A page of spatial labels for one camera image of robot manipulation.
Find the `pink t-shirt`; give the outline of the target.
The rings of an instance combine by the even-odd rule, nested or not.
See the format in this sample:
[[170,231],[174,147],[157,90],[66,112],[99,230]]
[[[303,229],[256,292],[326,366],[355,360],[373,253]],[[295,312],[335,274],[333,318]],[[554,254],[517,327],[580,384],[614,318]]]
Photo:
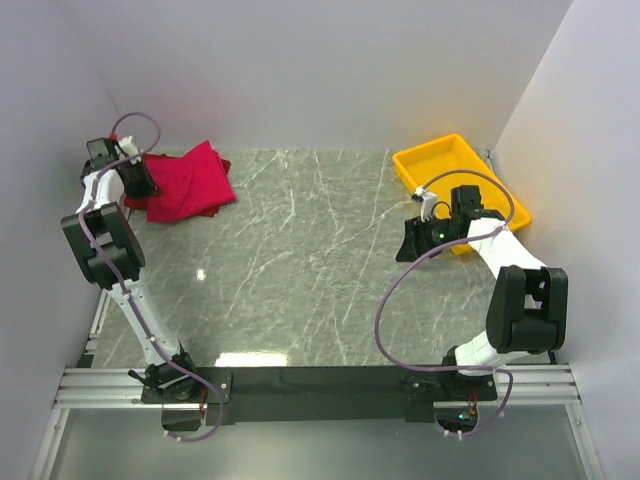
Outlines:
[[175,223],[236,201],[223,159],[209,141],[180,157],[148,154],[145,164],[160,189],[147,199],[149,222]]

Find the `yellow plastic tray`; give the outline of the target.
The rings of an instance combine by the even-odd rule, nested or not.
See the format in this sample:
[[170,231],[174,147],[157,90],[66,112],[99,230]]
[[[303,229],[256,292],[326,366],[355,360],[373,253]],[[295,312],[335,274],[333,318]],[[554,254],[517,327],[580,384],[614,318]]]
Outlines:
[[437,195],[429,219],[455,221],[459,238],[442,244],[452,253],[475,248],[490,262],[527,256],[514,232],[531,215],[460,135],[400,151],[393,163],[410,194],[423,186]]

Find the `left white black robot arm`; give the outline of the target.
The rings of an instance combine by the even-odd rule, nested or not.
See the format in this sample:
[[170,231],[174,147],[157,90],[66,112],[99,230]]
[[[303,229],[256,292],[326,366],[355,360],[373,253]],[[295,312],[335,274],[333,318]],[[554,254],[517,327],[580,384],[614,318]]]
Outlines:
[[144,253],[120,206],[124,195],[144,199],[159,187],[131,136],[112,133],[89,141],[87,149],[83,198],[61,219],[63,234],[85,279],[120,307],[141,345],[145,371],[129,375],[160,401],[192,401],[203,391],[196,367],[152,301]]

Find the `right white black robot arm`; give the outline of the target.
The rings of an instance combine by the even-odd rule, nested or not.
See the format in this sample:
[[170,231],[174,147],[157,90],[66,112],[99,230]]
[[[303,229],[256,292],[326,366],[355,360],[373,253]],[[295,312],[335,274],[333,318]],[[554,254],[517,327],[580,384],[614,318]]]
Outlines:
[[415,398],[434,401],[493,400],[492,367],[527,355],[559,349],[565,339],[568,275],[533,256],[509,230],[504,216],[486,208],[476,185],[451,191],[449,215],[435,214],[436,194],[419,187],[412,196],[419,216],[405,222],[399,262],[415,262],[441,245],[469,241],[495,278],[484,330],[451,348],[441,372],[412,373],[405,379]]

